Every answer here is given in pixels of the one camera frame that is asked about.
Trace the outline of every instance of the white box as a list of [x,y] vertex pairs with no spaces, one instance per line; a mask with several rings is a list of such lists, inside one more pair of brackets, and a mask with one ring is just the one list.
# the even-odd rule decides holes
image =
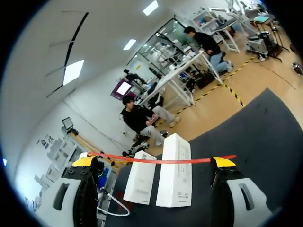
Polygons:
[[[137,152],[134,158],[156,160],[144,151]],[[149,205],[155,168],[153,163],[133,162],[123,199]]]
[[[190,144],[176,133],[164,140],[162,160],[191,159]],[[156,206],[191,205],[191,164],[161,164]]]

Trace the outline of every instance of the white ceiling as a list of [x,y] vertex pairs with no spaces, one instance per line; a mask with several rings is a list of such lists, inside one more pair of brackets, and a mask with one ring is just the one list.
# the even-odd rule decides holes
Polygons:
[[[153,0],[51,0],[20,35],[8,61],[2,85],[1,139],[8,171],[14,175],[32,129],[58,102],[85,81],[126,65],[146,40],[173,18],[182,0],[158,0],[149,16],[143,9]],[[72,47],[68,64],[84,59],[77,80],[48,94],[63,82],[69,41],[89,12]],[[130,39],[137,42],[128,50]]]

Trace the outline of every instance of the screen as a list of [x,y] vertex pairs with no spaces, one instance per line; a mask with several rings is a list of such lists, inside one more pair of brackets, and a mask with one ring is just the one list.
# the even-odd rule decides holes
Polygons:
[[66,129],[69,129],[72,126],[74,126],[70,117],[63,119],[62,123],[64,124],[64,126],[65,126]]
[[118,88],[117,92],[119,94],[125,95],[125,93],[129,90],[130,87],[131,87],[131,85],[129,83],[127,83],[127,82],[124,81],[121,84],[121,86]]
[[133,85],[128,81],[121,79],[110,95],[121,100],[132,87]]

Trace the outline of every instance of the jeans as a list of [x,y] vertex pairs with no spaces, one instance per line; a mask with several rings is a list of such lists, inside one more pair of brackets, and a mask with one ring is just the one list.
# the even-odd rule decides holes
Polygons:
[[[160,118],[165,119],[168,123],[171,123],[174,121],[175,116],[168,112],[166,109],[162,108],[161,106],[156,106],[152,110],[156,115],[158,115]],[[161,135],[161,133],[152,125],[146,126],[141,132],[141,135],[143,136],[149,136],[156,139],[161,144],[164,143],[164,137]]]
[[213,68],[219,73],[223,71],[227,71],[228,63],[223,61],[220,63],[222,57],[222,52],[213,56],[208,56],[208,60],[210,61]]

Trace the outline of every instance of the man sitting on chair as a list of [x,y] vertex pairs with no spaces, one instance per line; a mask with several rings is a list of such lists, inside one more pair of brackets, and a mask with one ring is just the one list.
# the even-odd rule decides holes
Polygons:
[[164,143],[164,137],[152,125],[159,117],[165,119],[170,127],[180,121],[180,117],[175,117],[161,106],[156,106],[153,110],[134,104],[134,98],[125,95],[122,99],[125,109],[122,110],[124,122],[136,133],[156,139],[159,143]]
[[218,73],[232,71],[231,61],[221,62],[223,53],[220,50],[220,47],[217,42],[210,35],[202,32],[196,32],[193,27],[185,28],[184,33],[194,38],[203,47],[203,49],[209,56],[208,59],[211,65]]

